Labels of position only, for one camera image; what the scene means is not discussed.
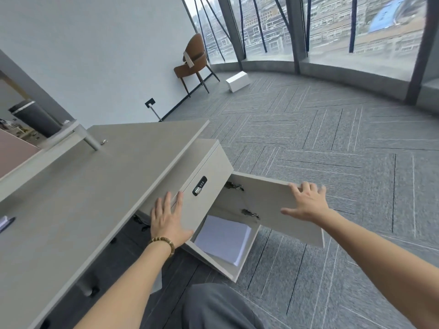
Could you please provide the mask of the stack of white paper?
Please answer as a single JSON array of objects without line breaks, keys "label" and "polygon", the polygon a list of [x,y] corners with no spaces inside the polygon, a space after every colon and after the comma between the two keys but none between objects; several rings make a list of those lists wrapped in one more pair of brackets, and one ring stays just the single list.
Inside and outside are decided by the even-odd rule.
[{"label": "stack of white paper", "polygon": [[238,266],[251,230],[244,223],[207,215],[194,243],[202,251]]}]

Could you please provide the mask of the person's right hand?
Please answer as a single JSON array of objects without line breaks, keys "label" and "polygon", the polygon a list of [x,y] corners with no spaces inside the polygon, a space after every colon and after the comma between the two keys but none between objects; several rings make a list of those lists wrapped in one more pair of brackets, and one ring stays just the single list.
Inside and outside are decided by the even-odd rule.
[{"label": "person's right hand", "polygon": [[295,207],[299,211],[298,217],[293,217],[303,221],[318,223],[324,217],[332,213],[332,209],[327,204],[326,199],[319,196],[319,188],[315,183],[310,183],[310,195],[303,195],[301,187],[295,183],[288,183],[294,200]]}]

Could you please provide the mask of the grey desk partition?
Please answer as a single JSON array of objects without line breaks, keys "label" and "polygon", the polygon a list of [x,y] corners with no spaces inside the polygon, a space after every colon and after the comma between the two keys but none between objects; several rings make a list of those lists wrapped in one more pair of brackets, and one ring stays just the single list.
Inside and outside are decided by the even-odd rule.
[{"label": "grey desk partition", "polygon": [[80,125],[79,122],[76,121],[69,114],[69,112],[67,112],[58,102],[56,102],[54,98],[52,98],[39,84],[36,83],[35,80],[33,80],[27,73],[25,73],[25,71],[22,70],[19,65],[17,65],[1,49],[0,72],[7,77],[7,82],[9,84],[12,84],[12,87],[23,96],[22,100],[34,100],[39,106],[46,110],[47,113],[49,113],[56,121],[61,124],[61,131],[59,131],[52,137],[46,138],[42,135],[45,140],[42,140],[39,143],[40,148],[42,148],[43,150],[63,148],[65,151],[69,151],[83,140],[82,137],[79,136],[77,132],[75,132],[75,129]]}]

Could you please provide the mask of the pink board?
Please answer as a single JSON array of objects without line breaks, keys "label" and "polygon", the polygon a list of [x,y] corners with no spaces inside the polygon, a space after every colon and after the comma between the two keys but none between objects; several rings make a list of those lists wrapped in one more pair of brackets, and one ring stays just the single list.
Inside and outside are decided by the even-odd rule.
[{"label": "pink board", "polygon": [[0,178],[40,151],[40,148],[0,129]]}]

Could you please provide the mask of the person's left forearm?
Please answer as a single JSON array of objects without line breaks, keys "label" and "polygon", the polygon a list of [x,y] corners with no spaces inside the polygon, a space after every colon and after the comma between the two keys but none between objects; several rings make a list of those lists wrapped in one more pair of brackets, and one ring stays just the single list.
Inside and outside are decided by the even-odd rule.
[{"label": "person's left forearm", "polygon": [[74,329],[140,329],[154,282],[174,251],[166,238],[151,242]]}]

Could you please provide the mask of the grey desk leg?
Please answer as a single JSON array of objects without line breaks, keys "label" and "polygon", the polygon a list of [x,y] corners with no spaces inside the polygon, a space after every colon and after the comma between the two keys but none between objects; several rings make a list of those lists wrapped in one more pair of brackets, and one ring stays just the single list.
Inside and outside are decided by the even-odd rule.
[{"label": "grey desk leg", "polygon": [[98,277],[93,272],[85,273],[75,283],[82,294],[88,298],[94,298],[100,292]]}]

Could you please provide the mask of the grey desk cabinet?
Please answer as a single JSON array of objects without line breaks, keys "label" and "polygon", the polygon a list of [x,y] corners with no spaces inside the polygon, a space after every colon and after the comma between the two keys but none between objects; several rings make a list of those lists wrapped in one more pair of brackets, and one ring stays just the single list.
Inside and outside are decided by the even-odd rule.
[{"label": "grey desk cabinet", "polygon": [[[184,248],[192,255],[216,269],[232,282],[237,282],[244,263],[259,231],[260,223],[253,217],[241,213],[243,200],[234,195],[233,189],[224,188],[233,172],[233,166],[218,140],[197,139],[190,145],[177,164],[159,183],[138,210],[150,214],[157,198],[164,199],[167,192],[172,193],[171,207],[174,208],[177,193],[184,194],[181,224],[194,231]],[[192,191],[202,176],[207,177],[201,193],[194,196]],[[198,248],[194,241],[201,230],[207,215],[217,216],[229,221],[244,223],[251,227],[250,237],[238,266],[210,255]]]}]

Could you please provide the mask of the black socket plate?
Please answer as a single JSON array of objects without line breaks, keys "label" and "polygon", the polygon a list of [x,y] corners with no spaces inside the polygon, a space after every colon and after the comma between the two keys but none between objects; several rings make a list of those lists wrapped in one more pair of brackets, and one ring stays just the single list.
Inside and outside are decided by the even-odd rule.
[{"label": "black socket plate", "polygon": [[149,99],[149,100],[145,103],[146,107],[147,107],[148,109],[150,109],[150,110],[154,113],[154,115],[157,117],[158,121],[159,121],[159,122],[163,122],[162,118],[158,115],[158,113],[157,113],[157,112],[155,111],[155,109],[153,108],[153,105],[154,105],[154,104],[155,104],[155,100],[154,100],[154,98]]}]

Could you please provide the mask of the grey cylinder partition bracket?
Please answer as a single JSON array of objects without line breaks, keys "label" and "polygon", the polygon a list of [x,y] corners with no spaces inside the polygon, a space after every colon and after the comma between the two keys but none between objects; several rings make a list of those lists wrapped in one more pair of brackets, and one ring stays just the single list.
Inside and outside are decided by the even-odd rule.
[{"label": "grey cylinder partition bracket", "polygon": [[82,137],[82,139],[95,151],[98,151],[101,149],[101,143],[97,141],[91,134],[81,125],[79,125],[75,132],[79,134],[79,136]]}]

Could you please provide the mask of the brown chair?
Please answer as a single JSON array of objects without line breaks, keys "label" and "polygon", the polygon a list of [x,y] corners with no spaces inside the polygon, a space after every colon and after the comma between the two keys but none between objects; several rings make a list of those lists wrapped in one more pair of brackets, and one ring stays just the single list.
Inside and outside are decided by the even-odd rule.
[{"label": "brown chair", "polygon": [[211,74],[220,82],[220,79],[218,76],[214,73],[211,66],[209,65],[209,62],[207,60],[207,53],[204,46],[204,41],[202,38],[202,35],[200,33],[196,33],[189,41],[188,45],[186,46],[185,51],[189,54],[191,60],[194,63],[194,66],[190,68],[185,62],[183,65],[177,66],[174,68],[174,73],[178,79],[181,80],[188,96],[190,97],[189,90],[184,82],[184,77],[188,77],[191,75],[196,75],[200,81],[200,83],[205,87],[207,93],[209,93],[209,90],[207,89],[207,86],[202,79],[200,75],[200,71],[203,68],[208,68]]}]

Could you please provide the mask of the person's right forearm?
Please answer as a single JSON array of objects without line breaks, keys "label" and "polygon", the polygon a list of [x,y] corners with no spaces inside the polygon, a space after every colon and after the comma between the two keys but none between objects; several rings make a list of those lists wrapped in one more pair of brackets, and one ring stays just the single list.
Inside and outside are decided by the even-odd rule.
[{"label": "person's right forearm", "polygon": [[332,209],[317,222],[413,326],[439,329],[439,268]]}]

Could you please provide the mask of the grey cabinet door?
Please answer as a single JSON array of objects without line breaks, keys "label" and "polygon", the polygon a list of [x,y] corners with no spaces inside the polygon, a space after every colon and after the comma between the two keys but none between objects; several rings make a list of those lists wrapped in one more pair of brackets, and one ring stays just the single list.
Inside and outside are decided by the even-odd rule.
[{"label": "grey cabinet door", "polygon": [[261,225],[311,246],[324,248],[324,232],[316,224],[281,213],[281,208],[294,208],[295,200],[288,183],[267,177],[232,172],[229,181],[240,184],[244,192],[234,189],[244,208],[257,213]]}]

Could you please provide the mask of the person's left hand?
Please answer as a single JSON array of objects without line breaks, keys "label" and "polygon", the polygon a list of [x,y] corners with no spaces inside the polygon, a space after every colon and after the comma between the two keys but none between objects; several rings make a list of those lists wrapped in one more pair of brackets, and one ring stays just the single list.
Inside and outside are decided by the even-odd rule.
[{"label": "person's left hand", "polygon": [[167,238],[169,239],[175,248],[180,247],[185,242],[178,242],[178,231],[183,228],[181,225],[182,208],[183,208],[183,193],[178,192],[177,201],[173,209],[171,209],[171,215],[163,215],[163,202],[162,198],[157,198],[155,202],[156,221],[151,223],[151,238]]}]

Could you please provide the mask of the white cardboard box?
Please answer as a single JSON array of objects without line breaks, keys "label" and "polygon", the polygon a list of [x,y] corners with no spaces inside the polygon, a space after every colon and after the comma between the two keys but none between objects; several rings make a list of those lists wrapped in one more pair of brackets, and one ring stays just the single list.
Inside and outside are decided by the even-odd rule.
[{"label": "white cardboard box", "polygon": [[251,80],[250,80],[249,75],[246,72],[240,71],[239,73],[226,79],[226,83],[228,85],[229,91],[234,93],[234,92],[250,85]]}]

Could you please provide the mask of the black combination lock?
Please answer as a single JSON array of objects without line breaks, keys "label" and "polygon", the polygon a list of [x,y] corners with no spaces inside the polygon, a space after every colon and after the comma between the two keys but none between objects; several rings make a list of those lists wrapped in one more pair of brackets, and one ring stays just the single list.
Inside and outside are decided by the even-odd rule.
[{"label": "black combination lock", "polygon": [[202,189],[203,189],[203,187],[204,187],[204,185],[207,183],[207,177],[206,176],[202,176],[201,177],[201,179],[200,179],[200,181],[196,184],[196,186],[194,187],[194,189],[193,189],[193,191],[192,191],[192,194],[194,195],[194,196],[198,196],[200,193],[201,193],[201,191],[202,191]]}]

